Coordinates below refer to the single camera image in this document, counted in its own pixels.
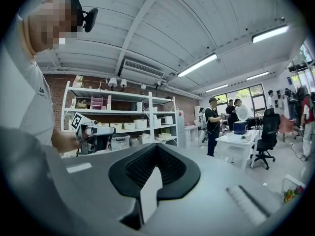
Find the window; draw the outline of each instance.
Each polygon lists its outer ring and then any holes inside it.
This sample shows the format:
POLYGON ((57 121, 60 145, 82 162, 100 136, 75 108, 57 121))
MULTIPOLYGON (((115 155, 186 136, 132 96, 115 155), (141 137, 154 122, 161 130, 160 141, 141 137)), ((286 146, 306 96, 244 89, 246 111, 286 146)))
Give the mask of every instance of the window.
POLYGON ((305 85, 308 93, 315 92, 315 68, 310 67, 312 61, 309 51, 303 44, 298 55, 288 66, 294 87, 305 85))
POLYGON ((218 104, 227 103, 226 94, 215 96, 215 99, 218 100, 218 104))
POLYGON ((264 90, 261 85, 257 85, 250 88, 252 96, 262 95, 264 94, 264 90))
POLYGON ((263 110, 261 112, 263 115, 266 108, 264 90, 262 89, 261 85, 217 95, 215 98, 218 100, 217 110, 219 115, 221 113, 225 113, 225 109, 228 106, 228 101, 233 100, 234 102, 235 99, 241 99, 242 105, 247 107, 249 117, 253 117, 254 113, 255 116, 260 116, 260 114, 257 115, 257 113, 260 113, 261 110, 263 110))

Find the black office chair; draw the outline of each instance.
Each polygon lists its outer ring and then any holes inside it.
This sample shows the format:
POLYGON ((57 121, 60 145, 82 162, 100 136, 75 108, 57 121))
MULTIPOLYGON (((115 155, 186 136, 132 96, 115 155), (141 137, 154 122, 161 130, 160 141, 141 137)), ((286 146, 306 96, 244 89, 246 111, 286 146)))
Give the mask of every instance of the black office chair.
POLYGON ((268 109, 264 113, 263 129, 261 139, 257 141, 257 151, 255 162, 262 159, 267 165, 266 169, 269 169, 266 158, 272 158, 273 162, 276 160, 274 156, 271 156, 268 152, 269 149, 273 149, 277 143, 278 126, 280 124, 279 114, 275 114, 274 109, 268 109))

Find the brick wall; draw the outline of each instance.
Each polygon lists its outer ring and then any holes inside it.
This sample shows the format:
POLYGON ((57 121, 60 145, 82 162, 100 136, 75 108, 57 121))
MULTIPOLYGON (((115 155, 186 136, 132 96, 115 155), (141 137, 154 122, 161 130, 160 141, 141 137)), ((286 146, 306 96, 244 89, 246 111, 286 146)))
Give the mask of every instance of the brick wall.
MULTIPOLYGON (((60 130, 61 128, 61 109, 63 104, 63 95, 65 86, 67 84, 67 81, 71 81, 70 85, 72 85, 72 82, 74 81, 75 75, 45 75, 46 81, 50 87, 51 97, 53 101, 53 109, 54 109, 54 115, 55 115, 55 125, 56 128, 60 130)), ((97 77, 84 77, 84 87, 88 88, 89 86, 92 86, 92 88, 98 88, 99 82, 101 78, 97 77)), ((107 84, 102 83, 102 89, 110 89, 107 84)), ((141 90, 141 88, 138 85, 130 85, 125 88, 125 92, 129 93, 136 93, 140 94, 140 92, 144 92, 145 95, 148 95, 148 92, 151 91, 152 95, 156 95, 156 91, 153 88, 149 88, 149 90, 141 90)), ((176 105, 179 107, 180 110, 184 111, 184 118, 185 118, 185 124, 193 124, 194 117, 194 106, 198 106, 199 102, 198 100, 194 100, 185 96, 181 96, 178 94, 174 94, 171 92, 166 91, 157 91, 157 96, 161 98, 166 97, 175 97, 176 105)), ((70 107, 71 100, 74 97, 72 93, 68 93, 67 99, 66 99, 66 107, 70 107)), ((159 107, 159 110, 163 111, 161 105, 156 105, 159 107)), ((165 111, 169 111, 172 107, 172 104, 166 104, 165 105, 165 111)), ((128 110, 130 108, 130 103, 128 102, 112 102, 112 109, 115 110, 128 110)), ((135 118, 136 116, 87 116, 88 118, 96 119, 101 122, 121 122, 121 121, 130 121, 135 118)), ((67 129, 67 121, 64 123, 65 129, 67 129)))

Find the hand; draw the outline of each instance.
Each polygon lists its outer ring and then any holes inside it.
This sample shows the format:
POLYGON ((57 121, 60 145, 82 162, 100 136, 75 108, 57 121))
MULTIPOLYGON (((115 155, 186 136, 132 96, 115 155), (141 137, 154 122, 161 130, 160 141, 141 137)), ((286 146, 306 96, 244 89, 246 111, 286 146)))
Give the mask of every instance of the hand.
POLYGON ((300 136, 304 136, 304 128, 300 127, 300 136))

